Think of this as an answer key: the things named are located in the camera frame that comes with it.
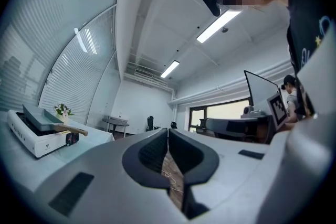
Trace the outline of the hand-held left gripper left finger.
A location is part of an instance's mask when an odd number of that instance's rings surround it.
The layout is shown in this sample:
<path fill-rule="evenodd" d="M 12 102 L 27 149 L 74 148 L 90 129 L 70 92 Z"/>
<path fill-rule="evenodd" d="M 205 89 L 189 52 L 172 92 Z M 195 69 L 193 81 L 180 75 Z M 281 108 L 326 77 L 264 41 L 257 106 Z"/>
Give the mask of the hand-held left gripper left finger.
<path fill-rule="evenodd" d="M 36 195 L 59 223 L 186 223 L 162 174 L 167 129 L 98 145 L 50 175 Z"/>

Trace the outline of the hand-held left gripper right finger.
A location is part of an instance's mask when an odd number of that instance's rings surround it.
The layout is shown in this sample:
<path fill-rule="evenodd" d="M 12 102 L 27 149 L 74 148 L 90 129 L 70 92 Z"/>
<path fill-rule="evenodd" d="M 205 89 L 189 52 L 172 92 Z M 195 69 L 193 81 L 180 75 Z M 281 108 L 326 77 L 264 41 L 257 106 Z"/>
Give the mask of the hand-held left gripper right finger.
<path fill-rule="evenodd" d="M 288 133 L 269 145 L 169 130 L 169 151 L 183 174 L 189 220 L 256 220 L 283 159 Z"/>

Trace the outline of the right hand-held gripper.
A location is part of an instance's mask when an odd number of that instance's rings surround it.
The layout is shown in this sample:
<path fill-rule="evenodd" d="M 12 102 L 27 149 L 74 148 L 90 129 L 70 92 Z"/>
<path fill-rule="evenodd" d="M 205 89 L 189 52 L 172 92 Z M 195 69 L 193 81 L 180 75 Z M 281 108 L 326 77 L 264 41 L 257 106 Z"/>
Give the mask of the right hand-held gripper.
<path fill-rule="evenodd" d="M 247 70 L 244 74 L 251 105 L 244 108 L 240 119 L 200 119 L 199 134 L 269 144 L 275 133 L 284 125 L 288 114 L 278 86 Z"/>

